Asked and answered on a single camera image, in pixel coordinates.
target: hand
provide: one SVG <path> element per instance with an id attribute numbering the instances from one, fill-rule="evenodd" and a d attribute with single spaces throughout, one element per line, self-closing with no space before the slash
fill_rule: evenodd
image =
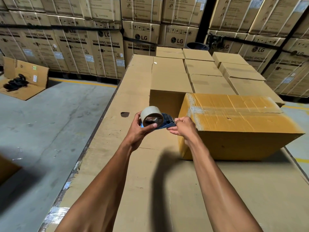
<path id="1" fill-rule="evenodd" d="M 172 134 L 183 136 L 186 144 L 194 138 L 199 138 L 195 123 L 190 117 L 176 118 L 175 123 L 177 126 L 167 128 L 167 130 Z"/>
<path id="2" fill-rule="evenodd" d="M 129 128 L 129 131 L 123 140 L 124 142 L 127 142 L 132 147 L 132 151 L 135 151 L 139 145 L 141 144 L 141 141 L 144 139 L 144 137 L 152 132 L 158 125 L 156 123 L 148 125 L 146 127 L 141 128 L 140 119 L 141 111 L 136 113 L 133 119 L 133 122 Z"/>

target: white sticker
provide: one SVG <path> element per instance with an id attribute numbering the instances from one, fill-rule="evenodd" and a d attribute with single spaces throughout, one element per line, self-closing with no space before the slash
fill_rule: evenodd
<path id="1" fill-rule="evenodd" d="M 309 5 L 309 0 L 301 0 L 300 3 L 295 8 L 294 12 L 304 12 Z"/>
<path id="2" fill-rule="evenodd" d="M 195 2 L 206 3 L 207 0 L 195 0 Z"/>
<path id="3" fill-rule="evenodd" d="M 94 63 L 95 61 L 93 60 L 93 56 L 92 55 L 85 55 L 85 58 L 88 62 L 92 62 Z"/>
<path id="4" fill-rule="evenodd" d="M 262 5 L 264 0 L 252 0 L 250 9 L 259 9 Z"/>
<path id="5" fill-rule="evenodd" d="M 54 51 L 54 56 L 56 59 L 64 59 L 63 54 L 61 52 Z"/>
<path id="6" fill-rule="evenodd" d="M 125 61 L 122 59 L 116 59 L 118 67 L 125 67 Z"/>
<path id="7" fill-rule="evenodd" d="M 293 77 L 287 77 L 282 81 L 282 84 L 288 84 L 290 83 L 294 78 Z"/>
<path id="8" fill-rule="evenodd" d="M 23 49 L 23 52 L 25 53 L 26 56 L 34 57 L 32 50 L 30 49 Z"/>

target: blue tape dispenser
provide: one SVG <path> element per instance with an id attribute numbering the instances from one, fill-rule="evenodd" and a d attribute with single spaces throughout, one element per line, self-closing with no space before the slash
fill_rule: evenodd
<path id="1" fill-rule="evenodd" d="M 155 130 L 176 126 L 174 119 L 170 115 L 161 113 L 159 108 L 155 106 L 149 106 L 141 112 L 141 127 L 153 123 L 158 124 Z"/>

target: person's left arm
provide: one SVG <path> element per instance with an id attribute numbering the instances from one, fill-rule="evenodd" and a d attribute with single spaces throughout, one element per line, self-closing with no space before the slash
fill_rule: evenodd
<path id="1" fill-rule="evenodd" d="M 125 187 L 130 155 L 143 138 L 157 127 L 139 126 L 141 112 L 135 114 L 128 134 L 114 156 L 68 210 L 55 232 L 112 231 Z"/>

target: forearm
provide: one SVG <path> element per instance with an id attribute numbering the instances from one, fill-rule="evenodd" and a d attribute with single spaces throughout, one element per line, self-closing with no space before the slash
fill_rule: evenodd
<path id="1" fill-rule="evenodd" d="M 72 205 L 56 232 L 111 231 L 126 181 L 131 146 L 122 142 L 114 156 Z"/>
<path id="2" fill-rule="evenodd" d="M 213 230 L 262 231 L 199 137 L 189 142 L 194 167 Z"/>

